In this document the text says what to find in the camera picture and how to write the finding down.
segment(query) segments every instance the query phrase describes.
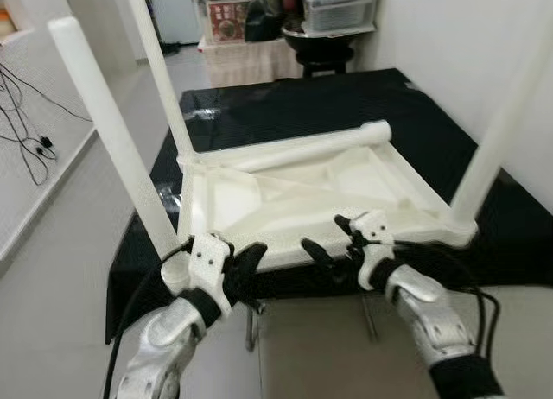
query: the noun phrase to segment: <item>floor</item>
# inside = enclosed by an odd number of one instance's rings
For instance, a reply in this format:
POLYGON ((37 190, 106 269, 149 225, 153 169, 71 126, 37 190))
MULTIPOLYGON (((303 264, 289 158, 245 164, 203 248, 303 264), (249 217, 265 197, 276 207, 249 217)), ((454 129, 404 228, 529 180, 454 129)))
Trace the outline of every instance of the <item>floor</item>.
MULTIPOLYGON (((175 89, 209 87, 193 48, 167 59, 175 89)), ((122 111, 147 167, 167 126, 147 68, 122 111)), ((93 144, 0 280, 0 397, 100 396, 110 347, 103 344, 105 286, 132 213, 101 142, 93 144)), ((503 303, 494 364, 510 397, 553 397, 553 291, 491 288, 503 303)), ((454 296, 474 328, 474 301, 454 296)), ((200 344, 181 397, 206 399, 434 398, 410 335, 371 298, 379 342, 369 340, 360 296, 270 301, 254 352, 237 307, 200 344)), ((124 337, 115 380, 136 349, 144 317, 124 337)))

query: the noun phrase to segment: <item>white cloth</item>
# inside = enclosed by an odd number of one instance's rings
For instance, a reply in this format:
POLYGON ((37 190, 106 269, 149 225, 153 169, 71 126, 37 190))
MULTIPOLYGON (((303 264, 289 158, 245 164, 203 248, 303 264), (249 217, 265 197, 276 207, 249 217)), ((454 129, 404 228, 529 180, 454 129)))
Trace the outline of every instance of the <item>white cloth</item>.
POLYGON ((198 49, 205 55, 213 87, 245 86, 302 76, 296 52, 284 39, 207 45, 202 38, 198 49))

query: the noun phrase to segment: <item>black cable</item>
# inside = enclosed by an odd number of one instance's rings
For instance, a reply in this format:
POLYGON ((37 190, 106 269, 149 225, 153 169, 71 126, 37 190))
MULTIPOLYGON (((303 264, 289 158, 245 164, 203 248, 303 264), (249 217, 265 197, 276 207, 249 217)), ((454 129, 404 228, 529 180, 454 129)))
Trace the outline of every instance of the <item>black cable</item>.
MULTIPOLYGON (((386 244, 379 240, 367 240, 365 239, 363 244, 386 244)), ((484 345, 484 338, 486 336, 486 303, 484 302, 484 295, 480 287, 476 284, 476 280, 468 268, 457 258, 448 254, 444 250, 440 250, 434 245, 422 244, 412 241, 394 241, 393 244, 408 246, 411 248, 424 248, 425 250, 432 250, 437 254, 440 254, 443 257, 446 257, 448 260, 452 261, 458 269, 461 270, 463 275, 468 280, 468 286, 473 290, 474 296, 476 297, 476 302, 478 305, 478 330, 476 333, 476 345, 474 347, 474 352, 478 355, 482 353, 482 346, 484 345)))
POLYGON ((3 82, 3 89, 10 96, 10 100, 11 100, 11 103, 13 105, 12 109, 5 109, 2 106, 0 106, 0 110, 5 115, 5 117, 8 121, 8 124, 10 125, 10 128, 12 129, 12 131, 14 132, 14 135, 16 136, 16 139, 12 139, 12 138, 9 138, 9 137, 6 137, 6 136, 0 136, 0 138, 2 138, 3 140, 8 140, 8 141, 13 142, 13 143, 19 143, 19 152, 20 152, 21 157, 23 159, 23 163, 25 164, 27 170, 29 171, 29 175, 31 177, 31 180, 33 181, 33 183, 35 183, 36 186, 40 186, 44 182, 46 182, 46 180, 48 179, 48 176, 49 176, 48 166, 46 165, 46 162, 44 162, 42 160, 41 157, 43 157, 44 159, 47 159, 47 160, 55 161, 55 160, 57 160, 57 155, 49 147, 44 147, 42 140, 39 141, 39 140, 37 140, 37 139, 35 139, 35 138, 33 138, 29 135, 29 129, 27 128, 27 125, 25 125, 25 121, 23 120, 22 114, 29 121, 30 121, 30 119, 29 119, 29 116, 27 116, 27 114, 25 113, 25 111, 23 111, 23 109, 21 109, 22 101, 23 101, 23 95, 22 95, 22 91, 21 91, 21 88, 19 87, 19 85, 13 79, 11 79, 9 75, 6 75, 4 72, 2 72, 2 69, 0 69, 0 78, 2 79, 2 82, 3 82), (10 90, 8 82, 6 82, 6 79, 8 81, 10 81, 16 87, 17 91, 19 92, 19 95, 20 95, 19 102, 17 102, 14 99, 14 96, 13 96, 11 90, 10 90), (20 122, 21 126, 23 127, 23 130, 24 130, 24 133, 25 133, 24 138, 19 137, 19 134, 17 133, 17 129, 16 129, 15 125, 13 124, 13 122, 11 121, 11 117, 8 114, 8 111, 15 111, 17 116, 19 117, 19 122, 20 122), (40 147, 36 148, 37 154, 34 153, 33 151, 31 151, 27 147, 27 145, 25 144, 25 142, 29 141, 29 140, 34 141, 36 143, 39 143, 40 147), (37 177, 35 176, 35 173, 33 172, 33 169, 31 168, 28 157, 25 154, 25 151, 27 153, 29 153, 30 155, 32 155, 42 165, 42 167, 44 168, 44 179, 42 179, 42 180, 37 179, 37 177))
MULTIPOLYGON (((22 104, 23 104, 23 92, 21 91, 21 88, 20 86, 12 79, 10 78, 9 75, 6 75, 2 69, 0 68, 0 73, 3 74, 3 76, 6 77, 6 79, 8 79, 9 82, 11 82, 11 84, 17 89, 17 93, 19 94, 19 101, 16 101, 16 105, 14 106, 14 108, 10 108, 10 109, 5 109, 6 111, 15 111, 16 110, 16 107, 17 108, 21 108, 22 107, 22 104)), ((8 84, 4 82, 4 86, 0 85, 0 88, 2 88, 3 91, 6 91, 8 90, 8 84)))
POLYGON ((13 95, 11 94, 11 90, 10 88, 8 87, 8 84, 6 83, 6 79, 5 79, 5 75, 4 73, 0 72, 0 77, 2 77, 2 82, 6 88, 6 91, 8 92, 8 95, 10 96, 10 100, 11 100, 11 103, 13 104, 14 106, 14 111, 16 112, 17 116, 19 117, 19 122, 21 123, 21 126, 23 127, 23 129, 25 130, 25 138, 29 137, 29 129, 27 128, 27 126, 25 125, 25 122, 23 121, 23 117, 21 117, 21 113, 19 112, 19 106, 16 104, 16 101, 14 100, 14 97, 13 95))
POLYGON ((23 159, 23 162, 25 163, 25 166, 27 167, 27 170, 29 171, 29 174, 31 176, 31 180, 33 181, 33 183, 35 183, 36 186, 40 186, 42 185, 47 179, 48 179, 48 176, 49 176, 49 171, 48 171, 48 166, 46 165, 46 163, 40 158, 40 156, 36 155, 35 153, 33 153, 31 150, 29 150, 27 148, 27 146, 24 144, 24 141, 27 140, 29 137, 26 137, 24 139, 21 139, 19 137, 19 135, 17 134, 17 130, 16 130, 16 127, 14 126, 14 124, 12 123, 11 121, 11 118, 10 116, 8 115, 8 113, 5 111, 4 108, 0 107, 0 111, 6 116, 6 119, 8 120, 8 124, 10 125, 12 131, 14 132, 14 135, 16 136, 16 140, 15 140, 15 143, 19 143, 19 152, 21 153, 21 156, 22 156, 22 159, 23 159), (33 170, 32 168, 30 167, 30 164, 29 164, 29 161, 27 160, 27 156, 25 155, 24 151, 23 150, 26 150, 28 153, 30 153, 43 167, 44 167, 44 179, 43 180, 37 180, 37 178, 35 177, 35 174, 33 173, 33 170))
MULTIPOLYGON (((474 291, 470 288, 450 288, 451 291, 465 294, 474 294, 474 291)), ((485 299, 490 301, 493 304, 493 313, 492 319, 490 321, 490 327, 487 329, 486 337, 486 359, 491 363, 492 362, 492 353, 493 353, 493 341, 495 339, 495 333, 497 330, 499 316, 501 315, 501 303, 493 295, 488 294, 487 292, 482 291, 482 295, 485 299)))
POLYGON ((81 120, 83 121, 87 121, 88 123, 92 123, 92 120, 90 118, 86 118, 86 117, 83 117, 83 116, 80 116, 79 114, 75 114, 74 112, 68 110, 68 108, 66 108, 65 106, 63 106, 62 104, 52 100, 48 95, 46 95, 44 92, 40 91, 38 88, 36 88, 34 85, 30 84, 29 82, 19 78, 17 75, 15 75, 13 72, 11 72, 3 63, 0 63, 0 67, 5 69, 6 72, 8 72, 12 77, 14 77, 15 79, 17 79, 19 82, 25 84, 26 86, 28 86, 29 88, 31 88, 32 90, 38 92, 44 99, 46 99, 49 103, 52 103, 54 105, 57 105, 58 107, 60 107, 62 110, 64 110, 65 112, 67 112, 68 114, 71 114, 72 116, 74 117, 77 117, 77 118, 80 118, 81 120))
POLYGON ((129 298, 129 301, 127 302, 127 305, 124 308, 123 315, 121 316, 121 320, 119 321, 119 326, 113 342, 113 348, 111 349, 110 363, 108 364, 107 372, 105 373, 105 385, 104 385, 104 396, 103 396, 104 399, 110 399, 111 381, 113 380, 113 372, 115 370, 115 363, 118 359, 121 339, 123 338, 124 330, 127 327, 127 322, 129 320, 130 314, 134 310, 134 307, 137 304, 137 301, 141 293, 147 287, 149 280, 151 280, 154 276, 156 276, 156 274, 160 272, 163 264, 165 264, 173 255, 184 251, 189 245, 190 245, 190 242, 188 241, 185 244, 178 246, 174 250, 170 251, 166 256, 164 256, 160 263, 158 263, 154 268, 148 271, 148 274, 146 274, 144 278, 140 281, 140 284, 138 284, 137 289, 135 289, 135 291, 132 293, 132 296, 129 298))
POLYGON ((40 186, 40 185, 44 184, 44 182, 48 179, 48 176, 50 174, 50 172, 48 171, 48 166, 46 165, 46 163, 44 161, 42 161, 40 156, 36 155, 35 153, 33 153, 32 151, 27 149, 27 147, 25 147, 25 145, 22 142, 19 143, 19 152, 21 153, 21 157, 23 158, 23 162, 25 163, 25 166, 27 166, 27 170, 29 171, 29 174, 31 176, 31 180, 33 181, 33 183, 35 183, 36 186, 40 186), (42 179, 41 181, 38 181, 36 179, 35 174, 33 173, 33 170, 31 169, 30 164, 27 160, 27 157, 25 156, 25 153, 23 152, 22 149, 27 150, 31 155, 36 157, 36 160, 39 161, 40 164, 44 167, 44 179, 42 179))
POLYGON ((36 127, 36 124, 33 123, 33 120, 31 120, 31 118, 27 115, 27 113, 25 112, 25 110, 22 108, 22 107, 19 107, 19 111, 22 113, 22 115, 25 117, 25 120, 27 120, 29 122, 29 124, 33 127, 33 130, 35 131, 36 135, 38 135, 38 137, 41 136, 41 133, 40 131, 38 130, 38 128, 36 127))

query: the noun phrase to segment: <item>white wall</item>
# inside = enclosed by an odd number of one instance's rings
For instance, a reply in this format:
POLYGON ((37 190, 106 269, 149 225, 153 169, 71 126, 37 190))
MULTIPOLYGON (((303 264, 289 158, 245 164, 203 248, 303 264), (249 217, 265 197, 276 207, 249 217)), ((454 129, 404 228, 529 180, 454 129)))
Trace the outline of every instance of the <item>white wall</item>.
MULTIPOLYGON (((365 69, 397 67, 472 138, 482 138, 553 0, 381 0, 365 69)), ((553 212, 553 61, 505 168, 553 212)))
MULTIPOLYGON (((8 9, 17 7, 17 17, 25 23, 25 33, 2 46, 0 62, 21 79, 29 82, 51 99, 69 110, 86 116, 77 93, 46 22, 70 15, 66 0, 6 0, 8 9)), ((0 276, 10 261, 10 252, 19 237, 31 225, 34 216, 43 207, 61 176, 72 165, 77 154, 92 138, 90 123, 71 117, 59 107, 50 104, 40 94, 19 84, 22 88, 22 109, 32 121, 28 123, 33 138, 47 136, 57 150, 58 161, 48 162, 48 181, 36 186, 22 159, 19 146, 2 140, 0 143, 0 276)), ((9 107, 6 92, 0 95, 4 107, 9 107)), ((0 134, 13 138, 6 118, 0 118, 0 134)), ((34 149, 36 144, 27 144, 34 149)), ((41 177, 43 167, 31 157, 30 165, 41 177)))
POLYGON ((132 72, 134 53, 115 0, 68 0, 106 77, 132 72))
POLYGON ((118 7, 119 16, 123 22, 124 30, 129 39, 130 46, 132 47, 132 53, 135 56, 135 60, 143 60, 146 58, 146 50, 140 39, 140 33, 138 32, 137 23, 132 15, 130 9, 129 0, 115 0, 118 7))

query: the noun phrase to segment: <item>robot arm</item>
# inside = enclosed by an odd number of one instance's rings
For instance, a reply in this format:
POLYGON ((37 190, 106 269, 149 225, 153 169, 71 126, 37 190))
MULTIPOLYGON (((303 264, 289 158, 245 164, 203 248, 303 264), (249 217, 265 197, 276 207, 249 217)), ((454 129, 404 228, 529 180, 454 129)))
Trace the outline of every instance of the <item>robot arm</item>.
MULTIPOLYGON (((450 306, 444 287, 395 259, 385 214, 374 211, 352 221, 337 217, 336 223, 352 238, 348 252, 360 263, 359 285, 377 290, 396 307, 412 331, 439 396, 504 397, 489 362, 474 354, 473 339, 450 306), (378 244, 370 244, 368 239, 378 244)), ((302 245, 316 263, 322 260, 328 265, 330 258, 322 247, 308 239, 302 245)))
POLYGON ((219 317, 228 317, 255 274, 267 247, 254 244, 236 257, 232 246, 211 235, 194 238, 191 290, 149 321, 140 346, 118 386, 117 399, 176 399, 181 375, 198 343, 219 317))

